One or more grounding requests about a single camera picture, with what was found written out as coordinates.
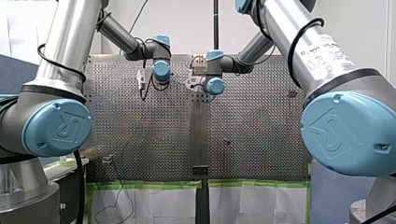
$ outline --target black cable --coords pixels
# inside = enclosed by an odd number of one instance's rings
[[[129,146],[129,144],[131,144],[132,139],[134,138],[135,134],[136,134],[137,131],[141,128],[141,125],[142,125],[142,123],[143,123],[143,117],[144,117],[144,114],[145,114],[145,109],[146,109],[146,107],[144,106],[144,107],[142,108],[142,114],[141,114],[140,120],[139,120],[139,122],[138,122],[136,128],[134,129],[134,132],[133,132],[132,135],[128,138],[126,144],[124,145],[124,147],[123,147],[122,150],[121,150],[121,164],[122,164],[122,170],[123,170],[123,179],[122,179],[123,182],[122,182],[122,185],[121,185],[120,190],[117,192],[116,201],[114,202],[114,205],[106,206],[106,207],[104,207],[103,209],[99,210],[99,211],[95,214],[94,217],[95,217],[95,221],[96,221],[97,224],[101,224],[101,223],[99,222],[99,220],[97,219],[97,216],[98,216],[99,214],[103,213],[103,212],[106,211],[108,208],[116,208],[117,205],[118,205],[120,193],[121,193],[122,190],[125,188],[125,184],[126,184],[126,169],[125,169],[125,160],[124,160],[125,149]],[[115,163],[114,163],[114,169],[115,169],[115,171],[116,171],[116,174],[119,175],[119,172],[118,172],[118,169],[117,169],[117,166],[116,166]],[[130,202],[131,202],[132,212],[131,212],[131,214],[130,214],[128,217],[126,217],[126,218],[125,218],[124,220],[122,220],[121,222],[118,222],[117,224],[121,224],[122,222],[125,222],[126,220],[128,220],[128,218],[130,218],[130,217],[134,214],[134,201],[131,199],[131,197],[130,197],[130,195],[129,195],[127,189],[125,190],[125,192],[126,192],[126,195],[127,195],[128,199],[129,199]]]
[[[107,13],[105,15],[105,10],[102,9],[100,10],[98,22],[96,23],[96,32],[99,32],[100,29],[102,28],[103,22],[111,15],[111,12]]]
[[[148,39],[146,39],[146,43],[150,43],[149,41],[156,42],[157,44],[161,45],[163,48],[166,49],[166,51],[168,51],[169,55],[172,56],[172,52],[171,52],[171,50],[169,49],[169,46],[167,46],[167,45],[165,45],[164,43],[162,43],[162,42],[160,42],[160,41],[158,41],[158,40],[156,40],[156,39],[153,39],[153,38],[148,38]]]
[[[195,57],[192,58],[192,60],[191,60],[191,62],[190,62],[190,69],[192,69],[192,64],[194,63],[195,59],[197,59],[197,58],[198,58],[198,60],[203,59],[204,61],[206,61],[206,59],[204,58],[204,56],[201,56],[201,55],[195,56]]]
[[[46,47],[46,44],[42,44],[42,45],[38,46],[38,48],[37,48],[37,53],[38,53],[38,55],[39,55],[44,61],[46,61],[47,63],[50,63],[50,64],[52,64],[52,65],[55,65],[55,66],[57,66],[57,67],[60,67],[60,68],[62,68],[62,69],[64,69],[64,70],[67,70],[67,71],[70,71],[70,72],[73,72],[73,73],[76,73],[76,74],[80,75],[80,76],[81,76],[81,79],[82,79],[82,83],[84,83],[84,82],[87,80],[87,78],[85,77],[85,75],[84,75],[82,72],[78,71],[77,69],[74,69],[74,68],[71,68],[71,67],[67,67],[66,65],[63,65],[63,64],[61,64],[61,63],[57,63],[57,62],[55,62],[55,61],[53,61],[53,60],[47,58],[46,55],[44,55],[44,53],[41,51],[44,47]]]
[[[236,77],[241,76],[242,74],[242,70],[241,67],[239,66],[239,63],[236,61],[237,59],[235,59],[233,56],[228,55],[228,54],[224,54],[225,57],[230,58],[231,60],[233,60],[233,69],[236,67],[238,69],[238,74],[234,73]]]
[[[303,28],[300,29],[300,31],[297,33],[297,36],[294,37],[293,42],[291,42],[290,49],[289,49],[289,55],[288,55],[288,68],[289,68],[289,75],[291,79],[293,80],[294,84],[301,88],[300,83],[297,81],[297,78],[294,74],[293,70],[293,57],[294,57],[294,52],[296,50],[297,44],[299,40],[303,37],[305,32],[316,25],[324,26],[324,20],[322,18],[315,18],[312,21],[310,21],[307,25],[303,26]]]
[[[274,54],[274,52],[275,52],[275,49],[276,49],[276,46],[274,45],[274,47],[273,47],[271,53],[268,55],[268,57],[266,57],[265,59],[263,59],[262,61],[257,62],[257,63],[244,63],[244,62],[242,62],[242,61],[239,59],[239,55],[238,55],[238,57],[236,57],[236,60],[237,60],[238,62],[240,62],[241,64],[245,65],[245,66],[254,66],[254,65],[262,64],[262,63],[267,62],[267,61],[273,56],[273,54]]]
[[[145,8],[145,6],[146,6],[146,3],[148,2],[149,0],[146,0],[145,1],[145,3],[143,3],[143,6],[140,8],[140,11],[139,11],[139,13],[137,14],[137,17],[136,17],[136,19],[134,19],[134,24],[132,24],[132,27],[131,27],[131,29],[129,30],[129,34],[132,32],[132,30],[134,29],[134,26],[136,25],[136,23],[137,23],[137,21],[139,20],[139,17],[140,17],[140,15],[142,14],[142,12],[143,12],[143,9]]]
[[[84,223],[84,206],[85,206],[85,180],[84,180],[84,168],[82,167],[81,155],[78,150],[74,152],[74,156],[77,164],[78,172],[78,214],[76,218],[76,224]]]
[[[257,20],[258,20],[258,24],[259,24],[259,28],[260,31],[262,32],[262,34],[269,40],[273,40],[271,38],[271,36],[269,36],[265,31],[264,31],[264,27],[262,26],[262,16],[260,15],[260,2],[261,0],[256,0],[256,16],[257,16]]]
[[[370,217],[369,219],[367,219],[366,221],[362,222],[361,224],[372,224],[372,223],[375,223],[379,219],[381,219],[381,218],[383,218],[383,217],[385,217],[387,215],[390,215],[390,214],[392,214],[394,212],[396,212],[396,205],[393,205],[392,207],[387,208],[386,210],[378,213],[377,215],[375,215],[373,217]]]

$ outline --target black pole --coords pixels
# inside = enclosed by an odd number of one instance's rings
[[[219,0],[213,0],[214,3],[214,37],[215,49],[219,49]]]

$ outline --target white wall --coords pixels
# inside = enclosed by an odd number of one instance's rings
[[[143,2],[110,0],[106,10],[129,29]],[[132,34],[141,38],[168,34],[174,53],[205,53],[213,48],[212,2],[149,0]],[[333,35],[357,65],[378,69],[396,85],[396,64],[392,65],[392,59],[396,57],[396,16],[391,15],[393,8],[396,12],[395,5],[391,0],[318,0],[313,14],[325,19],[325,31]],[[0,1],[0,53],[5,54],[1,48],[8,38],[15,48],[11,56],[33,62],[30,56],[35,55],[35,47],[21,48],[21,43],[31,44],[33,39],[38,45],[45,41],[55,7],[54,1]],[[9,21],[13,21],[14,27],[16,23],[20,24],[17,33],[23,36],[7,36],[9,34],[1,30],[4,17],[17,16],[18,20],[8,20],[7,23],[10,25]],[[31,31],[32,25],[36,25],[38,37],[23,32]],[[219,0],[219,28],[220,48],[227,53],[239,52],[259,31],[249,16],[235,11],[234,0]],[[119,49],[96,35],[92,53],[100,52],[119,53]]]
[[[37,47],[47,41],[55,1],[0,1],[0,54],[38,63]],[[92,53],[101,52],[101,36],[95,35]]]
[[[112,0],[107,11],[128,30],[144,0]],[[258,32],[249,16],[238,14],[234,0],[219,0],[219,46],[237,53]],[[149,0],[132,35],[171,36],[173,53],[205,53],[213,49],[212,0]],[[118,53],[117,47],[102,41],[104,53]]]
[[[389,2],[391,0],[318,1],[318,13],[326,21],[325,31],[356,65],[375,68],[385,77],[389,77]]]

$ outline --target blue cap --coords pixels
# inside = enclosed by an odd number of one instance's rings
[[[224,80],[219,77],[212,77],[206,83],[206,91],[211,95],[220,95],[224,92]]]
[[[168,47],[171,47],[171,39],[169,35],[155,35],[154,39],[158,42],[165,44]]]
[[[223,55],[224,55],[224,52],[221,49],[212,49],[207,52],[206,59],[208,61],[212,61],[212,60],[222,57]]]
[[[91,128],[92,119],[85,105],[71,99],[55,100],[28,119],[22,142],[36,156],[65,156],[84,144]]]
[[[235,0],[236,11],[242,14],[249,12],[253,0]]]
[[[396,113],[382,102],[328,92],[308,105],[302,124],[307,149],[329,169],[343,175],[396,173]]]
[[[171,76],[171,66],[166,61],[160,60],[153,65],[152,73],[155,79],[167,81]]]

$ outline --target perforated metal panel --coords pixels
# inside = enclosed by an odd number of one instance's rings
[[[304,94],[283,59],[273,56],[252,74],[224,79],[224,95],[210,105],[209,177],[304,180],[310,162],[300,134]]]
[[[169,88],[151,88],[143,102],[135,77],[142,63],[121,56],[91,57],[96,157],[89,166],[90,181],[121,178],[124,171],[127,179],[191,179],[189,95],[178,83],[188,74],[188,60],[173,63]],[[102,158],[110,155],[114,163],[103,164]]]
[[[192,179],[193,165],[209,165],[210,178],[306,180],[304,96],[283,59],[273,56],[249,75],[225,74],[226,92],[209,105],[181,84],[190,61],[190,55],[174,55],[170,88],[151,89],[143,103],[135,79],[141,63],[91,57],[86,94],[96,157],[88,180],[121,178],[124,170],[127,179]],[[109,155],[115,166],[102,163]]]

